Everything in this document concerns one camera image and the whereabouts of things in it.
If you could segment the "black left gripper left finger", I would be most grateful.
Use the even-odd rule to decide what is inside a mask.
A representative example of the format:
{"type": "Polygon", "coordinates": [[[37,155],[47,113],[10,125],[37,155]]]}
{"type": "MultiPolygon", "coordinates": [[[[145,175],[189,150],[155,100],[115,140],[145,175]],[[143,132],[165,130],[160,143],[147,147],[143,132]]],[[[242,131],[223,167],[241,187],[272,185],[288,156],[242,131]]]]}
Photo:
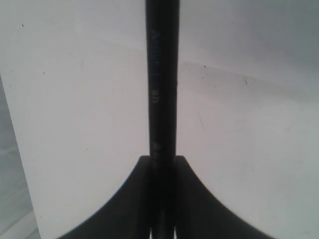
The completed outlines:
{"type": "Polygon", "coordinates": [[[115,195],[62,239],[148,239],[152,166],[141,156],[115,195]]]}

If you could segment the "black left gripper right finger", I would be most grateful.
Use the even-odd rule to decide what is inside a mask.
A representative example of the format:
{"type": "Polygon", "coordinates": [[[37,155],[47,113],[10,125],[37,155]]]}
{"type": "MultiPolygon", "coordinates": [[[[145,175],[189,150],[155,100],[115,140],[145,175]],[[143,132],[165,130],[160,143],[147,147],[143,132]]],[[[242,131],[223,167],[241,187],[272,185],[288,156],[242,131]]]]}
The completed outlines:
{"type": "Polygon", "coordinates": [[[270,239],[226,208],[204,186],[183,156],[174,164],[178,239],[270,239]]]}

